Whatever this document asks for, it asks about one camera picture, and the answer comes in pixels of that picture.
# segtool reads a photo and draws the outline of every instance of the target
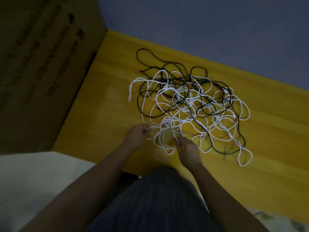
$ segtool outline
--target string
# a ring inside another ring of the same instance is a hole
[[[142,62],[139,58],[141,51],[147,51],[152,54],[160,62],[164,63],[162,67],[149,66]],[[245,166],[253,158],[251,151],[245,148],[246,141],[242,136],[239,128],[240,121],[248,120],[250,117],[249,107],[234,95],[234,90],[220,81],[212,81],[208,78],[208,72],[205,68],[194,66],[190,72],[186,67],[178,62],[163,61],[156,57],[150,50],[141,48],[136,53],[137,60],[148,67],[141,72],[147,77],[136,78],[129,87],[128,101],[131,101],[132,86],[136,82],[142,82],[137,96],[137,107],[142,114],[143,122],[144,116],[150,118],[154,124],[151,129],[159,129],[153,140],[154,145],[160,147],[167,154],[173,154],[175,147],[169,146],[164,142],[164,136],[167,132],[172,132],[173,137],[177,140],[177,135],[183,135],[183,124],[191,124],[196,131],[192,140],[199,138],[198,148],[201,152],[207,153],[214,149],[216,152],[223,155],[230,155],[238,152],[238,163],[240,166]],[[169,71],[167,66],[175,66],[177,70]],[[205,72],[204,76],[194,75],[195,69],[199,68]],[[151,77],[149,75],[151,69],[156,69],[156,74]],[[149,113],[144,112],[144,105],[146,99],[155,101],[154,106]],[[234,108],[234,104],[238,103],[240,107],[239,114]],[[154,111],[160,111],[159,115],[152,115]],[[248,115],[242,118],[243,111],[247,110]],[[153,119],[163,117],[160,123],[156,123]],[[222,121],[228,120],[232,123],[231,126],[225,126]],[[214,130],[221,130],[225,132],[229,139],[222,139],[214,135]],[[201,147],[203,140],[209,140],[210,147],[203,150]],[[224,142],[234,142],[239,148],[232,152],[221,152],[214,146],[214,140]],[[240,157],[242,151],[250,154],[249,161],[242,164]]]

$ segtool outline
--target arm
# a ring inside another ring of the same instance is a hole
[[[126,161],[146,141],[148,127],[133,126],[120,146],[56,196],[20,232],[85,230],[102,211]]]
[[[211,216],[224,232],[268,232],[234,199],[203,166],[195,143],[184,137],[175,141],[181,163],[194,176]]]

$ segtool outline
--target wooden table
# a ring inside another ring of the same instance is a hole
[[[234,156],[212,151],[201,155],[204,165],[242,205],[309,222],[309,91],[115,31],[104,38],[53,150],[97,163],[130,126],[142,122],[139,86],[133,86],[128,102],[129,85],[145,68],[136,59],[139,48],[189,68],[205,67],[210,79],[234,89],[251,111],[241,131],[253,160],[240,167]],[[143,176],[162,165],[196,185],[177,154],[166,155],[151,142],[133,154],[124,171]]]

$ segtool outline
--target hand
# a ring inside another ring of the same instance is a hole
[[[125,135],[123,143],[132,147],[134,151],[137,150],[145,143],[146,138],[149,136],[149,127],[150,125],[146,123],[132,126]]]
[[[192,140],[185,137],[177,137],[177,140],[175,140],[175,144],[179,159],[183,166],[185,166],[191,172],[200,164],[203,165],[200,152]]]

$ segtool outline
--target white floor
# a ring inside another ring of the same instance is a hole
[[[0,156],[0,231],[18,231],[93,165],[56,152]]]

